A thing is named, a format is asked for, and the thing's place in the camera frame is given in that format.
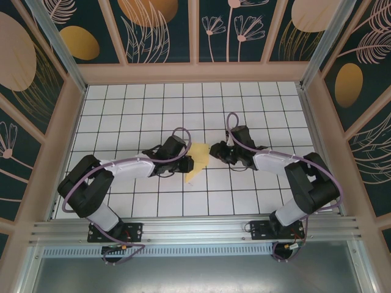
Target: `white tile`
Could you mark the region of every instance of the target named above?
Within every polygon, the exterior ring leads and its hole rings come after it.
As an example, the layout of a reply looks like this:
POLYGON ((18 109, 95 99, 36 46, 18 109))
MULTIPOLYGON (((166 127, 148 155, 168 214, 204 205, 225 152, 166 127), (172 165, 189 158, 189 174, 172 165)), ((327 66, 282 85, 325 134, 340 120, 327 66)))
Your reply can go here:
POLYGON ((181 215, 181 192, 159 194, 158 217, 178 217, 181 215))
POLYGON ((256 147, 260 145, 270 147, 269 132, 267 129, 250 129, 250 136, 256 147))
POLYGON ((301 111, 299 96, 281 96, 283 108, 285 111, 301 111))
POLYGON ((260 94, 257 82, 241 82, 242 96, 257 96, 260 94))
POLYGON ((303 112, 285 112, 287 116, 288 126, 291 127, 307 127, 307 122, 303 112))
POLYGON ((140 150, 149 150, 161 144, 161 131, 141 132, 140 150))
POLYGON ((205 113, 205 129, 225 129, 223 113, 205 113))
POLYGON ((208 169, 208 190, 231 190, 229 169, 208 169))
POLYGON ((98 160, 114 160, 115 159, 115 151, 95 151, 93 155, 98 160))
POLYGON ((265 112, 268 128, 286 128, 287 120, 284 112, 265 112))
POLYGON ((254 171, 255 186, 257 189, 279 189, 277 175, 267 171, 254 171))
POLYGON ((233 191, 232 195, 235 215, 259 214, 255 190, 233 191))
POLYGON ((164 84, 147 84, 145 86, 146 98, 162 98, 164 94, 164 84))
POLYGON ((292 145, 288 128, 269 129, 272 147, 287 147, 292 145))
POLYGON ((158 194, 134 194, 132 217, 157 217, 158 194))
POLYGON ((145 84, 128 84, 126 86, 125 99, 142 99, 144 92, 145 84))
POLYGON ((125 84, 109 85, 106 99, 125 99, 125 84))
POLYGON ((98 132, 101 116, 82 116, 78 132, 98 132))
POLYGON ((104 102, 103 114, 122 114, 123 102, 124 99, 107 99, 104 102))
POLYGON ((232 191, 208 192, 209 215, 233 215, 232 191))
POLYGON ((259 211, 271 214, 282 207, 280 190, 257 190, 259 211))
POLYGON ((223 112, 222 110, 222 98, 204 98, 203 99, 203 111, 209 112, 223 112))
POLYGON ((121 131, 140 131, 141 115, 122 115, 121 131))
POLYGON ((293 146, 274 146, 271 149, 280 153, 294 154, 293 146))
POLYGON ((263 105, 260 96, 244 96, 243 106, 245 112, 262 112, 263 105))
MULTIPOLYGON (((165 172, 162 176, 168 176, 170 173, 165 172)), ((160 177, 159 192, 181 192, 183 190, 183 174, 175 173, 168 178, 160 177)))
POLYGON ((252 169, 234 169, 239 170, 239 172, 230 170, 231 172, 231 182, 232 190, 249 190, 255 189, 254 183, 254 173, 252 169))
POLYGON ((86 99, 104 99, 107 89, 106 85, 90 85, 86 99))
POLYGON ((163 99, 145 99, 143 114, 160 114, 163 111, 163 99))
POLYGON ((290 189, 281 189, 282 201, 283 204, 287 204, 288 201, 293 199, 293 194, 290 189))
POLYGON ((203 129, 203 114, 184 114, 183 127, 187 130, 203 129))
POLYGON ((241 96, 225 96, 222 101, 224 104, 224 112, 243 112, 241 96))
POLYGON ((209 155, 208 170, 214 168, 229 168, 229 166, 228 164, 223 163, 221 160, 209 155))
POLYGON ((86 101, 83 115, 102 115, 104 100, 86 101))
POLYGON ((184 191, 206 191, 206 170, 196 174, 188 183, 183 181, 184 191))
MULTIPOLYGON (((79 216, 75 212, 63 212, 62 203, 64 199, 60 197, 59 207, 57 209, 56 219, 78 219, 79 216)), ((66 204, 66 208, 72 210, 69 204, 66 204)))
POLYGON ((110 194, 109 207, 121 218, 131 218, 133 194, 110 194))
POLYGON ((184 192, 183 215, 208 215, 208 194, 206 192, 184 192))
POLYGON ((182 113, 183 99, 178 98, 164 98, 163 99, 163 113, 182 113))
POLYGON ((138 150, 140 132, 120 132, 118 138, 118 150, 138 150))
POLYGON ((183 84, 165 84, 165 98, 181 98, 183 96, 183 84))
POLYGON ((142 116, 141 130, 161 130, 162 114, 147 114, 142 116))
POLYGON ((182 127, 182 114, 163 114, 163 130, 174 130, 182 127))
POLYGON ((210 147, 220 141, 225 142, 225 130, 205 130, 205 143, 209 144, 210 147))
POLYGON ((76 167, 76 165, 80 162, 80 160, 82 158, 84 158, 85 156, 89 155, 89 154, 93 154, 93 151, 75 151, 75 152, 72 152, 71 154, 71 159, 69 161, 69 165, 68 165, 68 171, 71 171, 73 168, 76 167))
POLYGON ((202 96, 202 84, 183 84, 183 96, 202 96))
MULTIPOLYGON (((197 142, 197 143, 205 143, 205 135, 203 130, 189 130, 191 135, 191 141, 197 142)), ((188 142, 188 136, 187 134, 184 134, 184 140, 185 142, 188 142)))
POLYGON ((222 95, 223 96, 241 96, 239 82, 222 82, 222 95))
POLYGON ((298 94, 298 90, 296 90, 296 85, 293 81, 279 81, 277 84, 279 86, 280 95, 282 96, 298 94))
POLYGON ((118 132, 101 132, 98 134, 97 151, 111 151, 117 149, 118 132))
POLYGON ((120 131, 121 115, 105 115, 102 116, 99 131, 114 132, 120 131))
POLYGON ((306 146, 296 146, 294 148, 294 153, 300 157, 303 157, 303 156, 306 156, 308 155, 309 153, 312 153, 314 152, 315 149, 311 146, 311 147, 306 147, 306 146))
POLYGON ((266 128, 264 112, 246 112, 246 125, 248 128, 266 128))
POLYGON ((183 98, 183 113, 202 113, 202 98, 183 98))
POLYGON ((115 159, 116 160, 128 159, 129 157, 137 156, 138 153, 139 152, 136 150, 135 151, 119 151, 119 150, 117 150, 117 152, 115 154, 115 159))
POLYGON ((158 192, 159 177, 137 178, 134 192, 158 192))
POLYGON ((126 99, 122 114, 141 114, 143 104, 143 99, 126 99))
POLYGON ((110 194, 128 194, 134 192, 135 180, 119 181, 111 184, 110 194))
POLYGON ((93 151, 97 133, 77 133, 73 151, 93 151))
POLYGON ((312 145, 310 132, 307 128, 290 128, 293 145, 300 147, 312 145))
POLYGON ((279 89, 276 82, 259 82, 261 96, 279 96, 279 89))
POLYGON ((280 96, 263 96, 262 102, 265 111, 283 111, 280 96))
POLYGON ((207 82, 202 84, 203 96, 221 96, 220 82, 207 82))

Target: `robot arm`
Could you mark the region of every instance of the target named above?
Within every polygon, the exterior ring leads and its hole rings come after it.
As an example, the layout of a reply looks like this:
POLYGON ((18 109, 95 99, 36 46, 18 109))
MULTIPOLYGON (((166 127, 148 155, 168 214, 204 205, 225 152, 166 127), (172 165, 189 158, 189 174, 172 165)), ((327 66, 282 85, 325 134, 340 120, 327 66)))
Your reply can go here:
MULTIPOLYGON (((247 147, 264 151, 256 153, 244 149, 235 141, 233 145, 221 141, 211 147, 210 154, 213 157, 233 165, 241 161, 247 168, 288 178, 293 199, 269 216, 270 226, 276 236, 301 218, 314 213, 339 197, 338 189, 331 179, 317 168, 298 161, 293 156, 287 157, 279 155, 278 152, 267 151, 265 146, 256 147, 247 126, 237 126, 231 129, 231 132, 236 140, 247 147)), ((328 171, 319 154, 310 153, 304 156, 304 159, 328 171)))
MULTIPOLYGON (((68 204, 80 218, 88 218, 96 223, 103 231, 118 239, 125 229, 121 218, 104 202, 104 198, 113 184, 121 181, 131 181, 137 178, 147 178, 164 172, 188 173, 193 169, 194 161, 190 156, 183 156, 170 163, 153 163, 137 160, 150 158, 168 160, 177 157, 186 143, 181 138, 172 135, 164 145, 158 145, 143 151, 135 160, 122 164, 112 164, 89 177, 91 182, 83 182, 69 198, 68 204)), ((99 161, 92 155, 81 159, 76 167, 65 177, 58 187, 58 192, 65 198, 75 184, 93 168, 113 161, 99 161)))

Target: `white arm segment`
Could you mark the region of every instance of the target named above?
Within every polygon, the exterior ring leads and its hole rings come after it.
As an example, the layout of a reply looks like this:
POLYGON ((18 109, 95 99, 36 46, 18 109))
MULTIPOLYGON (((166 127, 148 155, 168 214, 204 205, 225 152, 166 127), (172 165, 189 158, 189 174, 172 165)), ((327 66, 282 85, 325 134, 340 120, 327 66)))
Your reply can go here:
MULTIPOLYGON (((292 157, 279 156, 278 154, 256 154, 254 164, 258 170, 286 176, 285 167, 298 160, 292 157)), ((292 198, 287 204, 276 211, 276 217, 283 226, 289 226, 293 222, 303 218, 307 214, 303 212, 292 198)))
MULTIPOLYGON (((138 154, 135 158, 148 157, 144 154, 138 154)), ((102 160, 101 164, 106 164, 112 161, 102 160)), ((147 161, 130 161, 120 165, 112 165, 105 169, 112 172, 114 180, 112 185, 121 181, 129 181, 136 178, 149 177, 155 168, 153 162, 147 161)), ((96 223, 104 231, 108 232, 113 229, 119 222, 119 218, 105 203, 91 215, 88 216, 91 222, 96 223)))

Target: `yellow cloth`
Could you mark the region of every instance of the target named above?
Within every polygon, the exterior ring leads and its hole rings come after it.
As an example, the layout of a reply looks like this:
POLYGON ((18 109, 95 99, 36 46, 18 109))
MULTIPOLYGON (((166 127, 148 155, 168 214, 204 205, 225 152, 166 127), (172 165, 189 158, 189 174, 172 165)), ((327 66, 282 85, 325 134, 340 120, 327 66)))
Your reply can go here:
POLYGON ((193 177, 200 173, 209 164, 209 145, 193 142, 187 153, 194 161, 194 168, 186 174, 185 182, 188 183, 193 177))

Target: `white grid mat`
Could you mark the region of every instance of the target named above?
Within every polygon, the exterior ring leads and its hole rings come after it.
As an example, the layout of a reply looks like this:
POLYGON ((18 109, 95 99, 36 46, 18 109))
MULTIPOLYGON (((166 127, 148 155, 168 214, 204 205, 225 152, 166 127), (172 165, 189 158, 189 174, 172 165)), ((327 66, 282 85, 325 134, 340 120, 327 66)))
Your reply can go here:
MULTIPOLYGON (((256 145, 300 156, 313 151, 294 82, 92 85, 67 171, 88 154, 135 156, 164 143, 179 126, 190 131, 193 142, 218 143, 225 140, 225 117, 231 111, 249 127, 256 145)), ((236 172, 210 157, 208 167, 188 184, 182 174, 137 179, 112 186, 104 201, 126 218, 268 214, 291 198, 286 178, 236 172)), ((59 206, 53 218, 77 218, 59 206)))

